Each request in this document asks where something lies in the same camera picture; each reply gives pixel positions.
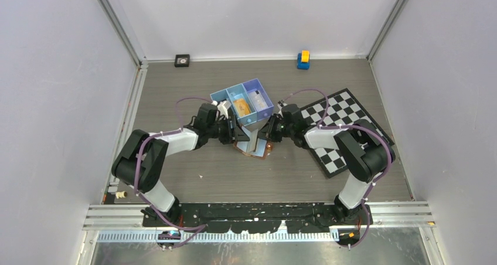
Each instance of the small white object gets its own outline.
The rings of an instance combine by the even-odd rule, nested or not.
[[[128,196],[128,192],[126,192],[126,191],[116,192],[115,193],[115,198],[116,199],[126,198],[127,196]]]

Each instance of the blue plastic bin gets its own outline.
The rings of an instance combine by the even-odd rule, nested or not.
[[[249,98],[248,93],[250,93],[252,91],[256,91],[256,90],[258,90],[258,92],[261,94],[261,96],[264,98],[264,101],[267,104],[267,108],[265,108],[263,110],[256,110],[252,101]],[[231,86],[229,88],[212,93],[210,95],[210,98],[213,101],[217,101],[217,102],[228,100],[232,104],[235,100],[237,100],[239,98],[243,98],[245,100],[245,102],[247,102],[251,113],[248,115],[245,115],[244,117],[240,117],[238,115],[238,112],[236,110],[233,110],[234,113],[236,114],[239,122],[242,125],[249,125],[249,124],[254,123],[256,121],[260,121],[260,120],[263,120],[265,118],[268,118],[273,114],[274,106],[273,106],[271,100],[269,99],[268,95],[266,94],[264,88],[262,87],[262,84],[259,82],[259,79],[249,80],[247,82],[240,83],[240,84],[237,84],[235,86]]]

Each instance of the black square object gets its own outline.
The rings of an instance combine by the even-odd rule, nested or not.
[[[341,110],[341,109],[342,109],[342,107],[340,107],[340,105],[339,105],[339,104],[334,104],[334,105],[332,105],[332,106],[331,106],[331,108],[332,108],[333,110],[335,110],[335,111],[339,111],[339,110]]]
[[[176,55],[174,59],[175,67],[188,67],[190,66],[190,54]]]
[[[359,118],[363,118],[366,116],[366,114],[364,113],[364,111],[360,110],[360,111],[357,111],[356,114],[358,115]]]
[[[309,115],[313,115],[313,114],[315,114],[315,113],[316,113],[316,110],[314,110],[314,108],[313,108],[313,107],[310,107],[310,108],[308,108],[308,109],[307,109],[307,113],[308,113]]]
[[[336,167],[340,168],[340,167],[344,167],[345,163],[343,162],[342,158],[340,157],[339,159],[337,159],[335,161],[335,165],[336,165]]]
[[[352,124],[352,120],[350,119],[350,117],[348,115],[346,117],[342,118],[342,120],[345,124]]]
[[[332,121],[337,121],[340,119],[340,116],[337,114],[330,114],[329,117],[331,118]]]
[[[351,109],[350,107],[346,107],[343,109],[343,111],[346,113],[346,114],[353,114],[354,113],[354,110]]]
[[[331,162],[331,158],[329,157],[329,155],[324,155],[321,157],[321,160],[323,161],[324,164],[328,164]]]
[[[342,106],[340,106],[338,103],[344,100],[345,100],[344,103],[346,103],[348,106],[342,108]],[[357,99],[352,95],[352,93],[348,89],[343,89],[337,93],[331,94],[330,96],[328,96],[328,102],[329,104],[334,104],[334,105],[328,108],[328,115],[325,117],[324,123],[330,126],[337,126],[337,123],[351,124],[352,119],[357,119],[358,117],[364,118],[372,122],[373,126],[376,127],[376,131],[381,136],[383,136],[383,138],[390,145],[394,144],[392,139],[388,137],[388,135],[382,130],[382,128],[378,125],[378,123],[375,122],[375,120],[367,113],[364,107],[359,103],[359,101],[357,101]],[[322,110],[320,111],[320,113],[317,114],[316,111],[319,110],[319,107],[321,107]],[[314,121],[310,116],[311,115],[322,116],[322,112],[324,111],[325,107],[326,107],[326,101],[323,98],[307,106],[303,106],[301,110],[306,111],[309,114],[309,117],[307,117],[307,119],[309,119],[310,122],[315,125],[317,121]],[[345,112],[346,115],[344,117],[340,117],[337,113],[339,111]],[[331,178],[347,170],[347,166],[345,161],[343,160],[342,154],[338,150],[336,151],[336,153],[338,153],[340,157],[337,159],[332,159],[336,158],[336,153],[335,150],[333,149],[321,148],[316,150],[310,150],[310,152],[311,155],[318,162],[319,166],[323,170],[326,177],[328,178]]]

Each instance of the white wall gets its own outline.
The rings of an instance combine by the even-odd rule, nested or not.
[[[97,0],[0,0],[0,263],[74,264],[135,66]]]
[[[396,0],[111,0],[149,60],[366,56]]]
[[[401,158],[449,264],[495,264],[497,1],[409,0],[373,60]]]

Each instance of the blue toy block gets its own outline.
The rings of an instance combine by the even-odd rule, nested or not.
[[[297,69],[308,70],[310,66],[311,66],[311,60],[309,59],[308,63],[303,63],[302,62],[302,53],[299,53],[297,56]]]

